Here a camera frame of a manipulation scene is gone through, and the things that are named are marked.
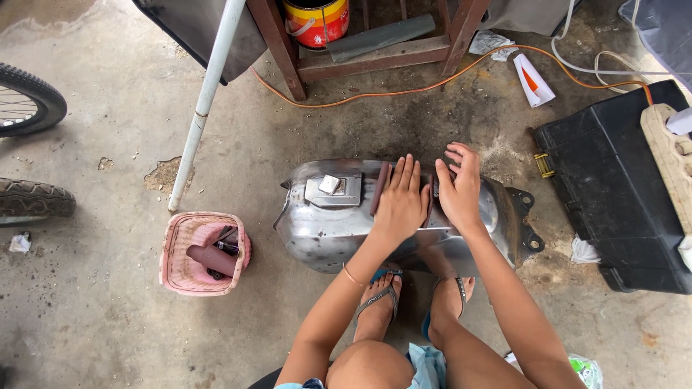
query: concrete floor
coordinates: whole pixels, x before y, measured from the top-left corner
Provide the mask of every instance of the concrete floor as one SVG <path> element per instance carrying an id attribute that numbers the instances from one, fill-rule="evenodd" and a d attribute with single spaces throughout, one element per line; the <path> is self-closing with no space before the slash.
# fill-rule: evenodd
<path id="1" fill-rule="evenodd" d="M 650 56 L 615 12 L 619 2 L 585 4 L 561 52 L 583 66 L 604 49 L 646 62 Z M 9 388 L 245 388 L 281 366 L 333 278 L 294 260 L 271 228 L 287 173 L 331 157 L 413 152 L 432 163 L 449 141 L 479 150 L 484 174 L 536 196 L 531 224 L 546 249 L 518 275 L 567 351 L 596 359 L 607 388 L 689 388 L 692 299 L 616 293 L 595 266 L 570 264 L 574 231 L 537 172 L 525 130 L 614 94 L 576 86 L 548 58 L 527 53 L 558 96 L 535 109 L 513 64 L 490 60 L 444 92 L 331 109 L 292 107 L 250 72 L 220 88 L 180 211 L 238 215 L 253 258 L 227 296 L 191 298 L 158 284 L 170 214 L 165 194 L 145 189 L 143 178 L 157 161 L 181 155 L 203 69 L 125 0 L 5 0 L 0 31 L 2 60 L 49 81 L 70 112 L 49 132 L 0 140 L 0 175 L 64 186 L 79 204 L 72 219 L 29 228 L 29 254 L 0 250 L 0 363 Z M 534 34 L 507 35 L 549 46 Z M 272 62 L 267 53 L 256 69 L 286 91 Z M 355 75 L 311 83 L 308 103 L 340 100 L 350 87 L 396 91 L 436 81 L 435 65 Z M 113 167 L 99 170 L 101 158 Z M 23 229 L 0 230 L 0 242 Z M 400 318 L 388 333 L 399 349 L 423 342 L 418 328 L 433 282 L 427 275 L 406 280 Z M 499 353 L 509 351 L 482 285 L 463 323 Z"/>

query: bare metal fuel tank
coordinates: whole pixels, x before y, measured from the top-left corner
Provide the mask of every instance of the bare metal fuel tank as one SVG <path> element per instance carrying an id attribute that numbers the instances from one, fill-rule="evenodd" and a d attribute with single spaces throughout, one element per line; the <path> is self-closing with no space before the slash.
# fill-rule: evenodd
<path id="1" fill-rule="evenodd" d="M 286 249 L 321 273 L 338 273 L 370 232 L 370 207 L 382 161 L 327 159 L 303 163 L 281 184 L 286 203 L 274 229 Z M 430 219 L 393 252 L 383 268 L 423 271 L 439 277 L 477 277 L 464 238 L 442 212 L 435 168 L 421 166 L 421 187 L 433 179 Z M 541 238 L 526 222 L 534 197 L 481 177 L 480 216 L 512 267 L 541 252 Z"/>

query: pink basket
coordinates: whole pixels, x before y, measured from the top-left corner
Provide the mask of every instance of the pink basket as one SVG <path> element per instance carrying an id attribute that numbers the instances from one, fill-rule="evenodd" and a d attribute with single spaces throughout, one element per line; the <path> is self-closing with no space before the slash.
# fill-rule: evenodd
<path id="1" fill-rule="evenodd" d="M 207 274 L 204 265 L 185 253 L 191 244 L 206 247 L 225 226 L 238 227 L 238 261 L 233 277 L 218 281 Z M 252 246 L 243 222 L 234 215 L 219 212 L 183 212 L 168 221 L 161 251 L 158 281 L 166 288 L 187 296 L 222 296 L 238 285 L 240 273 L 250 263 Z"/>

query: bicycle tire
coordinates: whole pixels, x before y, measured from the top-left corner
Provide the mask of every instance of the bicycle tire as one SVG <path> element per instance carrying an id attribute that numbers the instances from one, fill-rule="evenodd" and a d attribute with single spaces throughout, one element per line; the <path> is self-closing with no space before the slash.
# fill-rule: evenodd
<path id="1" fill-rule="evenodd" d="M 7 127 L 0 126 L 0 138 L 48 129 L 67 115 L 67 102 L 57 89 L 35 75 L 0 62 L 0 86 L 30 98 L 37 112 L 30 119 Z"/>
<path id="2" fill-rule="evenodd" d="M 0 177 L 0 217 L 68 217 L 76 208 L 75 197 L 61 187 Z"/>

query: black toolbox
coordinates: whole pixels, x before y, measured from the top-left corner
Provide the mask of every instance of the black toolbox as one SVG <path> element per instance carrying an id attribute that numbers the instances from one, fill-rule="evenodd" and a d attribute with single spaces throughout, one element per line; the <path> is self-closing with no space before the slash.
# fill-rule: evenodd
<path id="1" fill-rule="evenodd" d="M 654 103 L 688 107 L 674 81 L 649 86 Z M 589 106 L 534 132 L 574 229 L 601 256 L 611 289 L 692 293 L 677 245 L 684 234 L 639 124 L 643 89 Z"/>

